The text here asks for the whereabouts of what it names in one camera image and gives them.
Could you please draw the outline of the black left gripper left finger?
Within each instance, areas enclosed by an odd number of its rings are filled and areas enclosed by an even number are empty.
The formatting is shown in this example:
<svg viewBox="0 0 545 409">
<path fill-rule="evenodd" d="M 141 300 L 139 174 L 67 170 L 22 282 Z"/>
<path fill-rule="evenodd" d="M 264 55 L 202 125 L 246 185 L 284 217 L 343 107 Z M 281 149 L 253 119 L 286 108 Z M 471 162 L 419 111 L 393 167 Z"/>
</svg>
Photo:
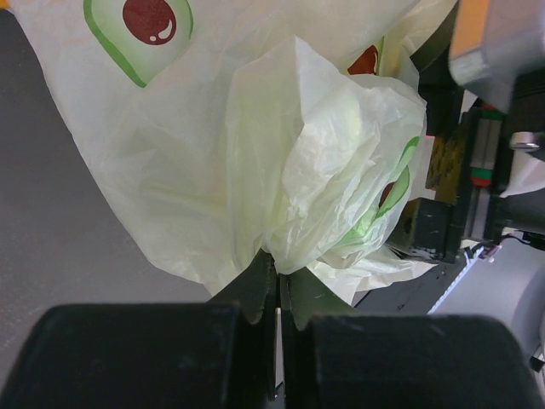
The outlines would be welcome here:
<svg viewBox="0 0 545 409">
<path fill-rule="evenodd" d="M 275 396 L 277 274 L 259 251 L 204 303 L 68 304 L 34 325 L 4 408 L 264 408 Z"/>
</svg>

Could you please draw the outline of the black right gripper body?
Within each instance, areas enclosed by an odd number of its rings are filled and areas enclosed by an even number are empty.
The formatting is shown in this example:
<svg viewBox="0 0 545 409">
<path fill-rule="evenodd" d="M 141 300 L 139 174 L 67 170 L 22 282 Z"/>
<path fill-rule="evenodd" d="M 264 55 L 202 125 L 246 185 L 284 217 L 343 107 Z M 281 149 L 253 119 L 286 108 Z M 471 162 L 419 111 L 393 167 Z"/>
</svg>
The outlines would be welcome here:
<svg viewBox="0 0 545 409">
<path fill-rule="evenodd" d="M 544 67 L 522 74 L 507 112 L 459 86 L 450 44 L 460 1 L 440 4 L 432 29 L 410 57 L 434 138 L 426 186 L 399 220 L 403 258 L 452 263 L 461 243 L 500 245 L 513 230 L 544 246 Z"/>
</svg>

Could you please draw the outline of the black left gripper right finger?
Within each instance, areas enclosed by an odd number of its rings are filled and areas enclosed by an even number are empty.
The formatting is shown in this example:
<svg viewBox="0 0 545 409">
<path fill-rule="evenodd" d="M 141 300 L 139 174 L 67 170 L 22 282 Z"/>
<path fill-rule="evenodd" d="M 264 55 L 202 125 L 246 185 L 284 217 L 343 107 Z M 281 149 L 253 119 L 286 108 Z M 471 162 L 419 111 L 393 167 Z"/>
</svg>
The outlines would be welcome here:
<svg viewBox="0 0 545 409">
<path fill-rule="evenodd" d="M 472 315 L 362 314 L 309 270 L 278 278 L 289 408 L 538 408 L 512 333 Z"/>
</svg>

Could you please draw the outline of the green avocado print plastic bag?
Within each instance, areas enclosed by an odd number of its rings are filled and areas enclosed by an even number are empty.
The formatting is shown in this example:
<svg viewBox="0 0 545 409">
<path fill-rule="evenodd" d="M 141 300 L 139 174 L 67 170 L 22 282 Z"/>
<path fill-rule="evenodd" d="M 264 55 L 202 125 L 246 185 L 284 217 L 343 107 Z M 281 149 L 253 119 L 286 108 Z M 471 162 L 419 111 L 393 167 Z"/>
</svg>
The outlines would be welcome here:
<svg viewBox="0 0 545 409">
<path fill-rule="evenodd" d="M 387 248 L 423 180 L 411 55 L 452 1 L 13 1 L 117 218 L 225 288 L 258 251 L 337 296 L 421 276 Z"/>
</svg>

